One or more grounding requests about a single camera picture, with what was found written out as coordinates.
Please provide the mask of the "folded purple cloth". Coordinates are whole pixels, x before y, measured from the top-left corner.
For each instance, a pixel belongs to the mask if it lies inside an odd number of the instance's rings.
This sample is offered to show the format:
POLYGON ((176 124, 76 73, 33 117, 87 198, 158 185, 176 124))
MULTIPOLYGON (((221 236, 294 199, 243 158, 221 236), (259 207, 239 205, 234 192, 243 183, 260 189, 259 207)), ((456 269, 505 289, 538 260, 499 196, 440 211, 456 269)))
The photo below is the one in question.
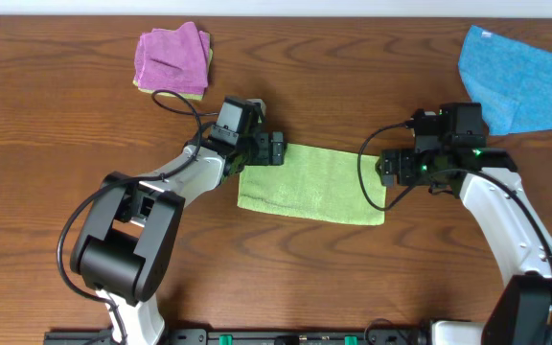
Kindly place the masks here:
POLYGON ((186 22, 178 29, 142 33, 134 56, 133 84, 142 92, 169 90, 200 101, 208 87, 211 36, 186 22))

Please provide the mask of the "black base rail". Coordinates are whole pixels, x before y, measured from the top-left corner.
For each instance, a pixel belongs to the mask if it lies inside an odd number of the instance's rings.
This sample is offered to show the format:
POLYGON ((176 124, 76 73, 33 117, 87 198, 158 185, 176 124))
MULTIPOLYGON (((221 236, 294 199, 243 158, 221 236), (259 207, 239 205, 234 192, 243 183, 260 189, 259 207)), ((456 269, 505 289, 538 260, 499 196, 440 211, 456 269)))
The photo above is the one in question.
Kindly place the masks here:
POLYGON ((170 344, 170 345, 431 345, 430 331, 378 325, 367 331, 207 331, 205 329, 164 329, 130 331, 126 335, 111 330, 50 331, 43 345, 73 344, 170 344))

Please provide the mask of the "blue cloth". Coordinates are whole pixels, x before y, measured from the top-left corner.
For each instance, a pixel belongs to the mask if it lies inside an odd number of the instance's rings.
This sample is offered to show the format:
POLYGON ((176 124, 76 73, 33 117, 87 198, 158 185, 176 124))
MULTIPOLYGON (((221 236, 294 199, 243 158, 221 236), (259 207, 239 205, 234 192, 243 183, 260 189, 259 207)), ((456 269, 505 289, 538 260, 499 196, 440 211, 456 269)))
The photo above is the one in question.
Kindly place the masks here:
POLYGON ((472 26, 458 70, 492 135, 552 130, 552 53, 472 26))

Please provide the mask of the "green microfibre cloth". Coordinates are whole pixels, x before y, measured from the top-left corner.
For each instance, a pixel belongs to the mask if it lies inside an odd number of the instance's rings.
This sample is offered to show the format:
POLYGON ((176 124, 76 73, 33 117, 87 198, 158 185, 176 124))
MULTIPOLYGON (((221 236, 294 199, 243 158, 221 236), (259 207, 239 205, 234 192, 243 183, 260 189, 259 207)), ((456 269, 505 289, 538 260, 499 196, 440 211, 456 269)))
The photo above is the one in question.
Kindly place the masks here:
POLYGON ((282 166, 245 167, 240 175, 238 206, 260 213, 349 225, 382 225, 386 188, 374 171, 376 156, 289 144, 282 166))

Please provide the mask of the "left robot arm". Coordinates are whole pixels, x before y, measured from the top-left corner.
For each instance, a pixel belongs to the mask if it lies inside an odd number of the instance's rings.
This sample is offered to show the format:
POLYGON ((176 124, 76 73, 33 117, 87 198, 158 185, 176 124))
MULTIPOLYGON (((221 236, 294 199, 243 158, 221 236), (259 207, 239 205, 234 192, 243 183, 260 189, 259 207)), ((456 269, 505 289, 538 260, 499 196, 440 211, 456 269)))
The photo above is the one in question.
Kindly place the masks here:
POLYGON ((118 344, 157 344, 166 330, 155 293, 173 252, 184 208, 246 166, 281 166, 281 132, 242 135, 214 127, 197 134, 160 169, 109 174, 80 206, 88 213, 74 244, 71 270, 90 298, 108 307, 118 344))

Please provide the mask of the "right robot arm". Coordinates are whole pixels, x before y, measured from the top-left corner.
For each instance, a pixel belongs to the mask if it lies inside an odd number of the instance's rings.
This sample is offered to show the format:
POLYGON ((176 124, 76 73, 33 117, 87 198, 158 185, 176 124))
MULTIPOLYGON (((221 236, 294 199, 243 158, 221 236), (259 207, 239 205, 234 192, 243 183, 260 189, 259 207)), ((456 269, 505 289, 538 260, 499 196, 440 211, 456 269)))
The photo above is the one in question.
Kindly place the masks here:
POLYGON ((482 230, 504 290, 484 323, 430 322, 421 344, 552 344, 552 237, 533 209, 505 149, 490 148, 478 103, 418 109, 402 127, 408 149, 386 149, 376 165, 385 187, 427 186, 462 201, 482 230))

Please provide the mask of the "folded light green cloth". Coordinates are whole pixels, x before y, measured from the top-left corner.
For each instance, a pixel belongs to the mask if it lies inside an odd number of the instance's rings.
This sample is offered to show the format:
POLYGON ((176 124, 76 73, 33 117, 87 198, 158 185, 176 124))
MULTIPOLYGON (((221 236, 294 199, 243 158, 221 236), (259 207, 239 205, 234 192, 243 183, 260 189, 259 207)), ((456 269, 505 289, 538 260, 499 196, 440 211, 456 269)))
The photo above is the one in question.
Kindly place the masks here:
MULTIPOLYGON (((213 52, 213 49, 210 48, 209 49, 209 54, 208 54, 208 64, 207 64, 207 68, 208 68, 208 71, 210 69, 210 65, 212 63, 212 60, 213 60, 213 55, 214 55, 214 52, 213 52)), ((145 88, 141 88, 139 86, 139 82, 137 80, 133 80, 133 85, 141 92, 143 93, 147 93, 147 94, 151 94, 153 93, 155 90, 152 90, 152 89, 145 89, 145 88)), ((182 96, 183 98, 187 99, 187 100, 190 100, 190 101, 202 101, 203 98, 204 98, 204 95, 205 95, 205 89, 202 93, 199 93, 199 94, 196 94, 196 93, 182 93, 182 92, 178 92, 178 91, 173 91, 177 94, 179 94, 180 96, 182 96)))

